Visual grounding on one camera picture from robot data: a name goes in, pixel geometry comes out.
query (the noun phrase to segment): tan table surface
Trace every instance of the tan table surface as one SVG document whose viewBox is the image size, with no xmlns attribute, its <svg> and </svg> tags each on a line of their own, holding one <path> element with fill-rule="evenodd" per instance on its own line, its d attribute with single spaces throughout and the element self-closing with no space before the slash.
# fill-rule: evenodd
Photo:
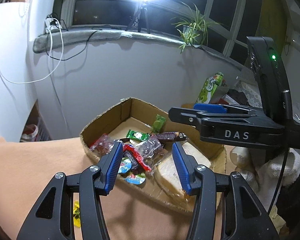
<svg viewBox="0 0 300 240">
<path fill-rule="evenodd" d="M 226 146 L 227 174 L 234 170 Z M 0 140 L 0 226 L 12 239 L 34 202 L 53 175 L 80 173 L 91 165 L 79 138 L 37 143 L 8 143 Z M 153 203 L 124 185 L 116 184 L 102 209 L 111 240 L 183 240 L 191 218 Z M 220 239 L 221 206 L 216 217 L 215 238 Z M 81 230 L 75 228 L 77 240 Z"/>
</svg>

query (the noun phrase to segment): bread slice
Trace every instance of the bread slice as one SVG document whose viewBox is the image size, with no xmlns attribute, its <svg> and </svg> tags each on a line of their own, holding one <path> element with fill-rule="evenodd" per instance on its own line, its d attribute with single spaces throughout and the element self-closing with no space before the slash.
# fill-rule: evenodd
<svg viewBox="0 0 300 240">
<path fill-rule="evenodd" d="M 211 162 L 197 148 L 186 142 L 182 145 L 188 155 L 192 155 L 198 164 L 203 164 L 210 168 Z M 189 196 L 182 189 L 176 166 L 172 154 L 165 158 L 155 170 L 155 178 L 163 190 L 173 197 L 178 203 L 185 203 Z"/>
</svg>

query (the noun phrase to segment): cardboard box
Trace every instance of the cardboard box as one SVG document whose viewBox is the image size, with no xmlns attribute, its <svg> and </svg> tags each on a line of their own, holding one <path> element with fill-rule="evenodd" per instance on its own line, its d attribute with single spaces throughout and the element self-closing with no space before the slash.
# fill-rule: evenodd
<svg viewBox="0 0 300 240">
<path fill-rule="evenodd" d="M 226 172 L 226 151 L 222 145 L 200 141 L 199 132 L 192 126 L 171 122 L 168 114 L 159 108 L 136 98 L 127 98 L 117 105 L 111 107 L 106 112 L 97 116 L 81 132 L 80 140 L 87 156 L 98 163 L 99 157 L 89 149 L 89 146 L 102 134 L 109 134 L 114 139 L 125 138 L 129 129 L 150 132 L 157 114 L 167 119 L 164 132 L 179 131 L 185 133 L 191 141 L 210 159 L 211 169 L 214 172 L 225 174 Z M 124 184 L 127 190 L 135 190 L 143 194 L 144 197 L 169 207 L 172 210 L 191 214 L 192 210 L 186 210 L 178 206 L 156 183 L 155 180 L 147 177 L 146 182 L 138 187 L 128 184 L 120 175 L 117 176 L 117 183 Z M 217 206 L 220 202 L 221 194 L 217 195 Z"/>
</svg>

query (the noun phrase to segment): tripod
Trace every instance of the tripod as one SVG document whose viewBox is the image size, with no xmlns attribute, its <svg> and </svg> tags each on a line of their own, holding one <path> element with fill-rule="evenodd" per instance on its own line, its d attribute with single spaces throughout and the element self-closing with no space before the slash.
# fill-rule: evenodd
<svg viewBox="0 0 300 240">
<path fill-rule="evenodd" d="M 132 28 L 132 26 L 135 23 L 135 20 L 139 17 L 139 22 L 138 22 L 138 32 L 141 32 L 141 24 L 140 24 L 140 20 L 145 20 L 146 22 L 146 27 L 147 27 L 147 32 L 148 34 L 150 34 L 150 28 L 149 28 L 149 21 L 148 21 L 148 10 L 147 10 L 147 3 L 146 2 L 142 2 L 141 6 L 138 8 L 138 11 L 134 14 L 131 22 L 129 23 L 129 25 L 126 28 L 126 31 L 130 30 Z"/>
</svg>

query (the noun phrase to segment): blue gripper pad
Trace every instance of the blue gripper pad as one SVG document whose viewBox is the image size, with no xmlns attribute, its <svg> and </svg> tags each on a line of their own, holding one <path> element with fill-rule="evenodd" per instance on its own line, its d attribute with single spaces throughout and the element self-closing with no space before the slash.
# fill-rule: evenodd
<svg viewBox="0 0 300 240">
<path fill-rule="evenodd" d="M 194 169 L 198 165 L 195 158 L 185 153 L 180 142 L 172 145 L 172 157 L 182 189 L 190 196 L 195 195 L 195 192 L 200 188 L 194 174 Z"/>
<path fill-rule="evenodd" d="M 193 109 L 214 114 L 226 114 L 227 110 L 221 105 L 214 104 L 194 104 Z"/>
<path fill-rule="evenodd" d="M 99 184 L 98 188 L 103 189 L 107 195 L 114 188 L 122 157 L 123 145 L 120 142 L 116 142 L 111 152 L 102 156 L 98 163 L 98 166 L 101 168 L 103 182 Z"/>
</svg>

